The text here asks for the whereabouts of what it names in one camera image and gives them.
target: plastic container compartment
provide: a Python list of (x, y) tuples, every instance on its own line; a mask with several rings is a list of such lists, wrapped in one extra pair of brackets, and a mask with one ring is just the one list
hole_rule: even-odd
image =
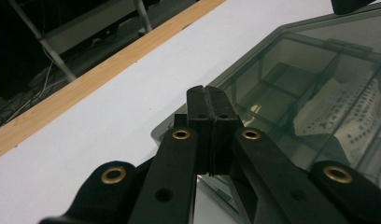
[[(280, 27), (212, 85), (245, 126), (268, 133), (297, 166), (339, 161), (381, 188), (381, 4)], [(224, 183), (199, 181), (231, 213)]]

